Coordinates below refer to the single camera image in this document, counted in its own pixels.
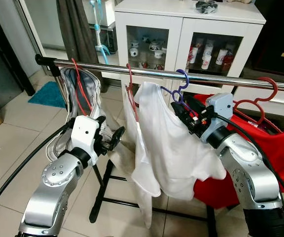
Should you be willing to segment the purple hanger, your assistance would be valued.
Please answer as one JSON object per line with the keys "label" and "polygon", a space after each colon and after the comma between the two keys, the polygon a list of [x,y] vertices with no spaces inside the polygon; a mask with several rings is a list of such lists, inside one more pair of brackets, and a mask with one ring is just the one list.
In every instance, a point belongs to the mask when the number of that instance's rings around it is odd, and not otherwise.
{"label": "purple hanger", "polygon": [[160,88],[162,90],[166,91],[167,93],[169,93],[174,102],[182,105],[187,111],[192,112],[192,109],[185,102],[183,92],[182,92],[184,89],[187,89],[188,86],[190,85],[189,76],[188,76],[187,72],[185,72],[185,70],[183,70],[183,69],[178,69],[177,72],[183,74],[183,77],[185,77],[185,83],[183,85],[179,86],[177,90],[172,90],[172,91],[167,89],[164,86],[160,86]]}

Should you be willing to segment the white T-shirt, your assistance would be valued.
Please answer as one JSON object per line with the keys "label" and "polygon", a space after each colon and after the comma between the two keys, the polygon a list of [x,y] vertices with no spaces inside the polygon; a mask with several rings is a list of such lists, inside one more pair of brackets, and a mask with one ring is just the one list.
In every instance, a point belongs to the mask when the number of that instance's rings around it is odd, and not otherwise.
{"label": "white T-shirt", "polygon": [[134,182],[152,197],[194,197],[196,181],[223,180],[227,171],[211,145],[189,133],[168,108],[161,86],[143,82],[135,93],[141,156]]}

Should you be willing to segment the pink red hanger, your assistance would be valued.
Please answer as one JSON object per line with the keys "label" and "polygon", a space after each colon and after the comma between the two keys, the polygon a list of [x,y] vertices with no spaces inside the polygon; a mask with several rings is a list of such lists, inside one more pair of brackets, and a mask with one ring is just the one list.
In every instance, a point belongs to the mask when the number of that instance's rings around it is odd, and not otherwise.
{"label": "pink red hanger", "polygon": [[137,107],[138,105],[135,102],[135,97],[133,95],[133,72],[131,69],[131,66],[129,65],[129,63],[126,64],[126,67],[128,68],[128,74],[129,74],[129,83],[128,85],[125,86],[126,89],[126,95],[128,97],[128,101],[129,101],[129,105],[131,106],[131,109],[134,113],[134,118],[135,121],[138,122],[139,121],[139,117],[138,117],[138,111],[137,111]]}

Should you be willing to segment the thick red hanger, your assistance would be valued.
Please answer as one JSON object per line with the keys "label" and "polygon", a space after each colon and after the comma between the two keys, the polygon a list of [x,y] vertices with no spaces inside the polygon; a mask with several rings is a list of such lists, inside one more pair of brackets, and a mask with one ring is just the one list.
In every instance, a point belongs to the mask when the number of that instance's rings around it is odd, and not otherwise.
{"label": "thick red hanger", "polygon": [[[272,127],[274,129],[275,133],[282,133],[281,129],[279,129],[277,127],[277,125],[275,125],[268,118],[266,118],[264,109],[259,105],[259,102],[271,101],[271,99],[273,99],[275,97],[275,95],[277,95],[277,93],[278,93],[277,83],[269,77],[259,77],[258,80],[268,82],[273,87],[273,92],[271,92],[270,95],[266,98],[255,98],[254,100],[244,99],[244,100],[240,100],[240,101],[235,101],[234,113],[241,115],[246,120],[250,120],[251,122],[254,122],[256,125],[260,125],[260,124],[265,122],[267,125],[269,125],[270,127]],[[239,111],[238,107],[241,103],[249,103],[249,104],[252,104],[253,106],[256,106],[258,108],[259,112],[260,112],[259,120],[255,120],[255,119],[249,117],[248,115],[244,114],[243,112]]]}

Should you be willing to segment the beige garment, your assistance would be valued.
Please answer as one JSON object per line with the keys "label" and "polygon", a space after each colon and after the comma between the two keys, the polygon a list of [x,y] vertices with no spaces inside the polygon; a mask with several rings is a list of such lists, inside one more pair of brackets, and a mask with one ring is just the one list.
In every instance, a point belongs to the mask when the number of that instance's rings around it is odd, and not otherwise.
{"label": "beige garment", "polygon": [[137,204],[142,213],[146,228],[152,226],[153,197],[161,195],[161,189],[150,164],[148,146],[142,135],[140,116],[134,106],[133,93],[130,86],[122,86],[123,114],[125,117],[125,141],[114,149],[110,159],[131,184]]}

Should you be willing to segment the silver grey jacket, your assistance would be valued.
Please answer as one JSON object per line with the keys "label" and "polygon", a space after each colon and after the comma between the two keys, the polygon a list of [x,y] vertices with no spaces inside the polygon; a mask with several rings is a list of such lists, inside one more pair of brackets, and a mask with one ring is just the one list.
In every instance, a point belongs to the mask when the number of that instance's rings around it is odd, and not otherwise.
{"label": "silver grey jacket", "polygon": [[[80,104],[83,106],[85,111],[88,110],[88,107],[85,104],[85,99],[83,99],[81,94],[76,91],[77,85],[75,69],[66,67],[57,67],[55,69],[59,69],[59,72],[56,77],[54,76],[56,73],[53,73],[53,77],[63,95],[66,104],[66,111],[68,112],[66,122],[75,119],[78,116],[83,116],[83,113],[79,108],[79,103],[76,99],[78,98],[80,100]],[[88,70],[79,70],[81,74],[81,83],[85,88],[85,93],[88,96],[90,103],[92,104],[92,113],[88,117],[97,120],[99,116],[106,116],[106,125],[113,125],[115,128],[118,128],[117,122],[113,120],[112,116],[109,115],[109,113],[106,112],[101,105],[101,80]],[[49,144],[47,144],[49,153],[48,158],[51,161],[56,160],[56,156],[58,156],[63,150],[72,150],[71,132],[72,128],[69,128],[65,132],[59,133],[59,135],[55,136],[54,140],[51,140]]]}

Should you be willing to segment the red white cup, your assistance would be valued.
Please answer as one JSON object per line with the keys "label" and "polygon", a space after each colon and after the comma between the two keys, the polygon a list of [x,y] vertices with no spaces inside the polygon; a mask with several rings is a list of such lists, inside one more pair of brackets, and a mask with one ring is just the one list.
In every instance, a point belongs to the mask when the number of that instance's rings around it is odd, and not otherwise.
{"label": "red white cup", "polygon": [[210,54],[203,54],[202,56],[202,63],[201,63],[201,69],[207,70],[210,66],[212,56]]}
{"label": "red white cup", "polygon": [[223,65],[223,61],[224,61],[225,56],[227,56],[227,53],[228,53],[228,49],[220,49],[215,63],[217,65]]}
{"label": "red white cup", "polygon": [[197,47],[190,47],[189,54],[188,54],[188,63],[194,64],[196,61],[196,55],[198,54],[198,48]]}

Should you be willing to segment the teal floor mat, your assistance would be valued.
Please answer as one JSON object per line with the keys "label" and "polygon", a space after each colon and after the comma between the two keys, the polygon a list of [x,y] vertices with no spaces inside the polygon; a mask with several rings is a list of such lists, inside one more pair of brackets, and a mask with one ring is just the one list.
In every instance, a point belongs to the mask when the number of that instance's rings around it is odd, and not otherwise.
{"label": "teal floor mat", "polygon": [[47,82],[30,99],[29,103],[51,106],[55,108],[66,108],[65,100],[61,91],[54,81]]}

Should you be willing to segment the white glass door cabinet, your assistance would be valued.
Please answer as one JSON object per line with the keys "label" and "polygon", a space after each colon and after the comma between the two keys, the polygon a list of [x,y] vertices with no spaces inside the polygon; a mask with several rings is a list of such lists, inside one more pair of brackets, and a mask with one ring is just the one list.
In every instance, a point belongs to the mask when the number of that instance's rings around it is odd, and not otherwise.
{"label": "white glass door cabinet", "polygon": [[[197,13],[195,0],[122,0],[115,5],[115,27],[120,66],[237,78],[266,19],[254,3],[219,2],[212,14]],[[194,64],[188,63],[190,47],[197,47]],[[137,47],[139,55],[129,56]],[[220,49],[228,49],[223,65],[215,63]],[[161,59],[155,50],[164,52]],[[203,54],[212,56],[201,69]]]}

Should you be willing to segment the red shirt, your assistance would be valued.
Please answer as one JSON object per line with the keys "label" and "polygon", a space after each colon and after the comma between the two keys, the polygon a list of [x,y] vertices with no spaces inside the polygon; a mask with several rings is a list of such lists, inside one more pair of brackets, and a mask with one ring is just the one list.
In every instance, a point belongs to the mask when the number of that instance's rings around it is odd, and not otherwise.
{"label": "red shirt", "polygon": [[[212,95],[194,95],[206,105]],[[284,192],[284,131],[268,133],[239,114],[208,138],[227,176],[194,185],[196,199],[214,208],[241,204],[246,209],[280,208]]]}

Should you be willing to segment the white low drawer unit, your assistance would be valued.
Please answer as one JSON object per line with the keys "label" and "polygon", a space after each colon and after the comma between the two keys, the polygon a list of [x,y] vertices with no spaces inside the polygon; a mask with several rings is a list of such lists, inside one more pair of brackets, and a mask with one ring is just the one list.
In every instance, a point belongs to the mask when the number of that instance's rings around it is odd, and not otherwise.
{"label": "white low drawer unit", "polygon": [[[234,101],[253,101],[256,98],[267,98],[272,92],[271,89],[238,86],[234,92]],[[284,91],[279,90],[273,99],[270,101],[261,101],[258,104],[263,108],[264,112],[284,117]]]}

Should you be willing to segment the dark grey curtain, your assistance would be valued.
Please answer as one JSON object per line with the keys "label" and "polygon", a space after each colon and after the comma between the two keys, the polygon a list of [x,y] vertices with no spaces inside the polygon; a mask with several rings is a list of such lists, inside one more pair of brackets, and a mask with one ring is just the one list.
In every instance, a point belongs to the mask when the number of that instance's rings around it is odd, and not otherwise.
{"label": "dark grey curtain", "polygon": [[82,0],[56,0],[63,43],[69,58],[76,62],[98,64],[96,36],[86,16]]}

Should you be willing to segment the grey tangled object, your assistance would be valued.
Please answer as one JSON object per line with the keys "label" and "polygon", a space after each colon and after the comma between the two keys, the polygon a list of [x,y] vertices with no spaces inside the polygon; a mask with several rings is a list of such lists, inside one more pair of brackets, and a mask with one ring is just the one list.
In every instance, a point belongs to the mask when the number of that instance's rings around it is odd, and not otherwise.
{"label": "grey tangled object", "polygon": [[194,9],[197,13],[212,14],[218,11],[218,3],[215,0],[196,0]]}

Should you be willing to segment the light blue mop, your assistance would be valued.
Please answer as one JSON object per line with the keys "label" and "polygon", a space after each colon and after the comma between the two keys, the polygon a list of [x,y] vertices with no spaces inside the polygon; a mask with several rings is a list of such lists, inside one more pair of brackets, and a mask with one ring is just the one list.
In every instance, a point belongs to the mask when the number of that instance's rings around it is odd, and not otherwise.
{"label": "light blue mop", "polygon": [[101,0],[89,0],[90,6],[92,7],[92,11],[93,11],[93,16],[95,18],[95,23],[93,23],[93,28],[95,30],[95,34],[96,34],[96,46],[95,49],[99,52],[101,52],[101,55],[105,61],[105,64],[108,65],[109,61],[108,61],[108,56],[111,55],[109,49],[107,46],[105,46],[102,42],[101,42]]}

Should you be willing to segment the black speaker gold badge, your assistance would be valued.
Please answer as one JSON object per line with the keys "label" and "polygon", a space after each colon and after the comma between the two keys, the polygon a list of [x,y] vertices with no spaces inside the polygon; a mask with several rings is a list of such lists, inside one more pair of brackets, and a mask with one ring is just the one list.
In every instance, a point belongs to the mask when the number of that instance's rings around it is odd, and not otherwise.
{"label": "black speaker gold badge", "polygon": [[251,52],[252,67],[284,75],[284,0],[255,0],[266,19]]}

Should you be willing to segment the steel rail clothes rack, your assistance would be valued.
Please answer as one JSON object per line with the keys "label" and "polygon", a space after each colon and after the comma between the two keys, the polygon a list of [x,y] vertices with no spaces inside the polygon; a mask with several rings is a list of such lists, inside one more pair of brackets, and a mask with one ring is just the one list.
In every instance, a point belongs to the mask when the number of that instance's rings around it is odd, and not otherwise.
{"label": "steel rail clothes rack", "polygon": [[[48,66],[51,69],[57,70],[57,67],[74,68],[72,61],[59,60],[54,57],[43,57],[41,55],[35,56],[35,61],[38,65]],[[128,68],[123,66],[112,66],[102,64],[88,64],[77,63],[80,69],[88,69],[98,72],[112,72],[125,74],[128,73]],[[133,75],[138,76],[151,76],[157,78],[172,78],[183,79],[183,74],[178,72],[167,72],[160,70],[149,69],[136,69],[132,70]],[[190,75],[188,73],[190,84],[195,82],[214,82],[222,85],[237,85],[243,87],[265,88],[273,90],[273,87],[266,81],[254,80],[254,79],[237,79],[229,77],[212,77],[212,76],[200,76]],[[246,209],[243,207],[246,217],[246,224],[248,226],[251,237],[284,237],[284,199],[281,193],[282,206],[280,208],[268,208],[268,209]]]}

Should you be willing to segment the black frame side table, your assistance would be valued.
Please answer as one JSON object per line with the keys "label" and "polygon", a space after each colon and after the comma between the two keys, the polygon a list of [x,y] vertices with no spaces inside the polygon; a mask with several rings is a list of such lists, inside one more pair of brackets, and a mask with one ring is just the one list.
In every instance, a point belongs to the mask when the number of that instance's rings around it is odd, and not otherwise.
{"label": "black frame side table", "polygon": [[16,83],[32,96],[36,92],[29,77],[41,70],[34,62],[34,49],[31,34],[17,9],[18,0],[0,0],[0,54],[10,66]]}

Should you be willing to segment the white sliding door frame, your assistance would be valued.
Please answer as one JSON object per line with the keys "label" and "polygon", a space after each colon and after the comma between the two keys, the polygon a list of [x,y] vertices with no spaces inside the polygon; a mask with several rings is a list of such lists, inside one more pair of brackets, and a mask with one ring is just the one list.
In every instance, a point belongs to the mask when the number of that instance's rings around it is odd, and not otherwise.
{"label": "white sliding door frame", "polygon": [[[92,7],[89,0],[82,0],[90,30],[95,34]],[[111,55],[108,56],[109,65],[119,63],[116,27],[115,27],[115,5],[120,0],[101,0],[101,42],[108,47]],[[65,50],[59,19],[56,9],[56,0],[18,0],[17,7],[23,13],[25,24],[30,27],[35,41],[36,49],[46,57],[68,60]],[[97,51],[100,63],[105,63],[101,52]]]}

